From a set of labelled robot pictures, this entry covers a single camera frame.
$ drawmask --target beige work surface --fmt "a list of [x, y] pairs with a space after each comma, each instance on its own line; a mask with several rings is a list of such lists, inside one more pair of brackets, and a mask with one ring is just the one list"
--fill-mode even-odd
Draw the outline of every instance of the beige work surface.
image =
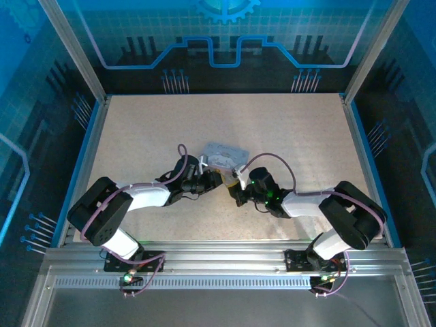
[[[89, 181], [152, 181], [173, 169], [177, 144], [199, 156], [207, 142], [238, 146], [250, 157], [282, 156], [297, 190], [316, 191], [350, 181], [367, 193], [354, 143], [337, 94], [225, 94], [113, 96]], [[263, 157], [281, 187], [291, 188], [285, 166]], [[315, 238], [330, 229], [322, 218], [278, 219], [236, 207], [224, 185], [165, 208], [128, 213], [121, 227], [138, 240], [262, 240]]]

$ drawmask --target glass panel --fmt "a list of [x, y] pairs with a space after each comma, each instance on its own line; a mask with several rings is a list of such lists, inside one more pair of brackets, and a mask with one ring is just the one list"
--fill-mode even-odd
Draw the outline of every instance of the glass panel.
[[18, 326], [95, 98], [37, 1], [0, 9], [0, 326]]
[[[421, 262], [414, 269], [426, 268], [419, 281], [434, 279], [436, 264], [435, 17], [434, 1], [411, 0], [356, 96], [400, 241]], [[423, 294], [433, 286], [420, 284]]]
[[342, 92], [391, 0], [62, 0], [108, 93]]

